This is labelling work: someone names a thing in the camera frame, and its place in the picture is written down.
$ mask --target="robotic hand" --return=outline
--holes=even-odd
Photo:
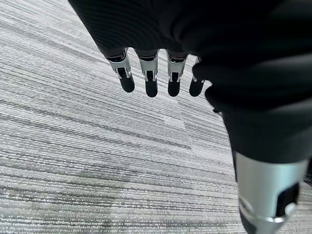
[[[312,1],[69,0],[126,92],[135,88],[127,48],[150,97],[157,54],[168,55],[176,96],[188,54],[198,56],[190,94],[205,96],[229,133],[242,223],[274,234],[296,210],[312,156]]]

